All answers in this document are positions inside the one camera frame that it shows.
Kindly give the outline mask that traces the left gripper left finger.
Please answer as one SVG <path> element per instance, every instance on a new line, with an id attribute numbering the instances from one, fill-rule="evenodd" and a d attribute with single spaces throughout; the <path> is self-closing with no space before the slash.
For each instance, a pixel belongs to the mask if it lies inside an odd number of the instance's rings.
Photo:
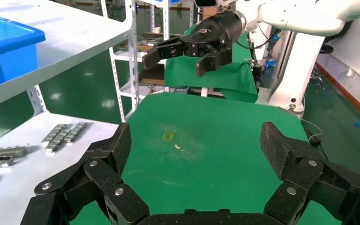
<path id="1" fill-rule="evenodd" d="M 76 163 L 36 185 L 20 223 L 68 225 L 92 202 L 112 225 L 140 223 L 149 207 L 121 177 L 131 144 L 126 122 L 112 137 L 93 142 Z"/>

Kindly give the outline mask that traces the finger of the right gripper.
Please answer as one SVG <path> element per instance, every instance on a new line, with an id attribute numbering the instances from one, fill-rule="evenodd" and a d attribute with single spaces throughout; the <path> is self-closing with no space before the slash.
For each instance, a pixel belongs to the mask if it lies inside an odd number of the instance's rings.
<path id="1" fill-rule="evenodd" d="M 144 69 L 151 69 L 161 60 L 184 55 L 184 43 L 181 37 L 173 37 L 156 44 L 142 57 Z"/>
<path id="2" fill-rule="evenodd" d="M 207 72 L 217 71 L 220 67 L 231 64 L 233 50 L 230 47 L 215 49 L 208 46 L 208 52 L 196 63 L 196 75 L 204 76 Z"/>

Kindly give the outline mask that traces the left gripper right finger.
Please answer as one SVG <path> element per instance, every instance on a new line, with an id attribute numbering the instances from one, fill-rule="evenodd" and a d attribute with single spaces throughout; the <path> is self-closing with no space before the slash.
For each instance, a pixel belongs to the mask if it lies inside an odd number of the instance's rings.
<path id="1" fill-rule="evenodd" d="M 260 148 L 282 181 L 264 213 L 284 225 L 296 224 L 310 202 L 322 205 L 344 225 L 360 225 L 360 174 L 322 156 L 309 142 L 285 136 L 264 122 Z"/>

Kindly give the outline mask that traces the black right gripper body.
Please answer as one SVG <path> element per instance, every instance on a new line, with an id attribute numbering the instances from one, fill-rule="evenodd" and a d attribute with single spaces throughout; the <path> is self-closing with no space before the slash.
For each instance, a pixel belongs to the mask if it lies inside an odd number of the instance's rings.
<path id="1" fill-rule="evenodd" d="M 246 26 L 240 13 L 224 11 L 204 19 L 181 40 L 185 56 L 202 58 L 229 48 L 239 39 Z"/>

